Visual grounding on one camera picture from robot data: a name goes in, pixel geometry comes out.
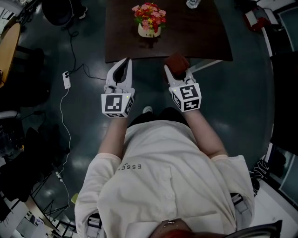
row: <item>hair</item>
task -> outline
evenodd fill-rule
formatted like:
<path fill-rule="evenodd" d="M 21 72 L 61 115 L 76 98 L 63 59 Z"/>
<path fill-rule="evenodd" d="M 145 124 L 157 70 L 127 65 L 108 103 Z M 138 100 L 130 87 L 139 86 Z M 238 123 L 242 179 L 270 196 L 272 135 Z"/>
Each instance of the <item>hair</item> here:
<path fill-rule="evenodd" d="M 185 231 L 185 230 L 171 230 L 165 233 L 160 238 L 191 238 L 194 235 L 192 231 Z"/>

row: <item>white t-shirt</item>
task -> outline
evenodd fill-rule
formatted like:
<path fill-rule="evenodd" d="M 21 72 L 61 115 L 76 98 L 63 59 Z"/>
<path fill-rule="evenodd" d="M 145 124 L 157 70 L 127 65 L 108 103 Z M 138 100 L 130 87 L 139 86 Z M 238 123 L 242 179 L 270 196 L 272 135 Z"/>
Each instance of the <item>white t-shirt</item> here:
<path fill-rule="evenodd" d="M 230 234 L 236 230 L 233 192 L 247 199 L 253 214 L 242 155 L 208 158 L 178 122 L 137 124 L 127 129 L 122 161 L 101 153 L 90 163 L 75 205 L 76 227 L 87 237 L 87 219 L 99 213 L 108 238 L 147 238 L 175 218 L 195 231 Z"/>

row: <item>white sneaker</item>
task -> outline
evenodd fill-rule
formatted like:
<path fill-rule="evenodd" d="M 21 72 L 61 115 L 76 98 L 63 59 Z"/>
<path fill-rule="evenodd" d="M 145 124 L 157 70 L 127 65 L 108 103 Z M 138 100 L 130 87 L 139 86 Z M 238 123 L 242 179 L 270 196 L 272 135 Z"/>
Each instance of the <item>white sneaker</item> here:
<path fill-rule="evenodd" d="M 143 109 L 143 114 L 146 113 L 146 112 L 151 112 L 151 113 L 153 113 L 153 109 L 152 109 L 152 107 L 150 107 L 150 106 L 146 106 L 146 107 L 144 107 L 144 109 Z"/>
<path fill-rule="evenodd" d="M 86 12 L 88 11 L 88 7 L 83 7 L 81 16 L 79 16 L 79 19 L 82 20 L 86 17 Z"/>

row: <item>white cable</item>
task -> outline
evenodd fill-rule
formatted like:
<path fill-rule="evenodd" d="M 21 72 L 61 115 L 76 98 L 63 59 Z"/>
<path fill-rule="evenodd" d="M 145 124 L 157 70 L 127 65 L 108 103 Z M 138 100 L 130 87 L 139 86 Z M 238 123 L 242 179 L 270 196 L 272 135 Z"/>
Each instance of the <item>white cable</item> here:
<path fill-rule="evenodd" d="M 65 129 L 67 130 L 67 132 L 68 132 L 68 134 L 69 134 L 69 144 L 68 144 L 68 147 L 69 147 L 69 153 L 68 153 L 67 156 L 66 156 L 66 161 L 63 163 L 63 165 L 62 165 L 62 170 L 60 171 L 59 174 L 61 174 L 61 172 L 64 170 L 64 165 L 65 165 L 65 163 L 67 162 L 68 156 L 69 156 L 69 154 L 70 154 L 70 141 L 71 141 L 71 136 L 70 136 L 69 130 L 67 129 L 66 125 L 64 124 L 64 121 L 63 121 L 63 112 L 62 112 L 62 109 L 61 109 L 62 101 L 63 101 L 63 99 L 67 96 L 68 92 L 69 92 L 69 88 L 67 89 L 67 93 L 66 93 L 66 94 L 62 97 L 62 99 L 61 99 L 61 102 L 60 102 L 60 112 L 61 112 L 61 115 L 62 115 L 62 124 L 64 125 Z"/>
<path fill-rule="evenodd" d="M 70 207 L 70 205 L 69 205 L 69 192 L 68 192 L 68 190 L 67 190 L 67 187 L 66 187 L 66 185 L 65 185 L 64 181 L 63 181 L 63 180 L 61 180 L 61 182 L 64 184 L 64 186 L 65 186 L 65 189 L 66 189 L 66 192 L 67 192 L 67 200 L 68 200 L 68 207 L 67 207 L 67 208 L 69 208 L 69 207 Z"/>

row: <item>black cable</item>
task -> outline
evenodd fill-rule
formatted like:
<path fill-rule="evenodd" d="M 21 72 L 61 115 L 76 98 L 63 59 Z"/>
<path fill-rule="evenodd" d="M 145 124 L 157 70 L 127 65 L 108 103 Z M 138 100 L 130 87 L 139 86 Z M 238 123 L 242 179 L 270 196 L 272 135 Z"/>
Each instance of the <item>black cable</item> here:
<path fill-rule="evenodd" d="M 46 113 L 45 113 L 44 111 L 35 111 L 35 112 L 33 112 L 33 113 L 31 113 L 31 114 L 29 114 L 29 115 L 27 115 L 27 116 L 21 118 L 20 121 L 22 121 L 23 119 L 25 119 L 25 118 L 27 118 L 27 117 L 30 117 L 30 116 L 32 116 L 32 115 L 42 115 L 42 114 L 46 114 Z"/>
<path fill-rule="evenodd" d="M 17 112 L 17 114 L 15 115 L 14 119 L 16 119 L 18 115 L 19 115 L 19 112 Z"/>
<path fill-rule="evenodd" d="M 47 115 L 46 115 L 46 113 L 44 112 L 43 113 L 43 115 L 44 115 L 44 119 L 43 119 L 43 122 L 42 122 L 42 124 L 38 127 L 38 131 L 39 131 L 39 129 L 43 126 L 43 124 L 45 124 L 45 122 L 46 122 L 46 120 L 47 120 Z"/>
<path fill-rule="evenodd" d="M 74 47 L 73 47 L 72 40 L 73 40 L 74 37 L 77 37 L 79 35 L 79 32 L 78 31 L 74 31 L 74 32 L 70 33 L 69 27 L 66 27 L 66 26 L 65 27 L 62 27 L 61 30 L 62 31 L 67 30 L 67 32 L 68 32 L 68 34 L 70 36 L 70 47 L 71 47 L 71 52 L 72 52 L 73 57 L 74 57 L 74 67 L 73 67 L 73 69 L 71 71 L 69 71 L 69 75 L 71 75 L 72 73 L 75 73 L 76 71 L 78 71 L 80 68 L 83 67 L 84 73 L 86 74 L 86 76 L 88 78 L 91 78 L 91 79 L 100 79 L 100 80 L 104 80 L 105 81 L 105 79 L 101 79 L 101 78 L 98 78 L 98 77 L 92 77 L 92 76 L 90 76 L 89 67 L 88 67 L 88 65 L 86 65 L 84 63 L 81 64 L 80 67 L 76 68 L 76 56 L 75 56 L 75 52 L 74 52 Z"/>

